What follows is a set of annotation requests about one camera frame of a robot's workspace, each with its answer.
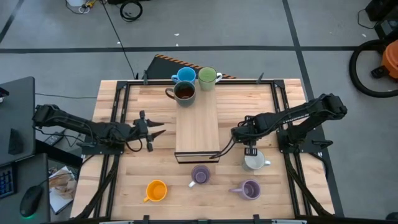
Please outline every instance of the computer mouse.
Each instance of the computer mouse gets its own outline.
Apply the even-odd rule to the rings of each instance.
[[[29,187],[29,189],[27,189],[19,206],[19,212],[23,217],[29,217],[36,212],[42,194],[43,188],[40,185]]]

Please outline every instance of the black and orange stripe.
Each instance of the black and orange stripe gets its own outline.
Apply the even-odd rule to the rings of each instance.
[[[166,55],[157,54],[157,55],[155,55],[155,57],[162,58],[164,60],[169,60],[171,62],[179,63],[181,65],[185,65],[185,66],[188,66],[188,67],[191,67],[191,68],[195,68],[195,69],[203,68],[202,66],[195,65],[195,64],[192,64],[192,63],[189,63],[189,62],[184,62],[183,60],[172,58],[172,57],[169,57],[169,56],[166,56]],[[223,78],[234,79],[236,77],[233,77],[232,75],[223,74]]]

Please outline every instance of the keyboard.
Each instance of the keyboard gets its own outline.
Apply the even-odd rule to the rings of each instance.
[[[0,198],[17,192],[15,164],[0,167]]]

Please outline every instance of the orange mug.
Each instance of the orange mug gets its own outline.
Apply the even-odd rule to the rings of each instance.
[[[144,202],[149,200],[153,202],[159,202],[166,197],[167,186],[161,180],[153,180],[150,184],[148,184],[146,194],[147,197],[144,199]]]

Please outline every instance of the white mug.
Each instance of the white mug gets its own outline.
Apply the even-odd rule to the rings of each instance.
[[[242,167],[246,171],[258,170],[264,166],[271,165],[271,161],[266,160],[263,153],[257,151],[256,156],[245,156]]]

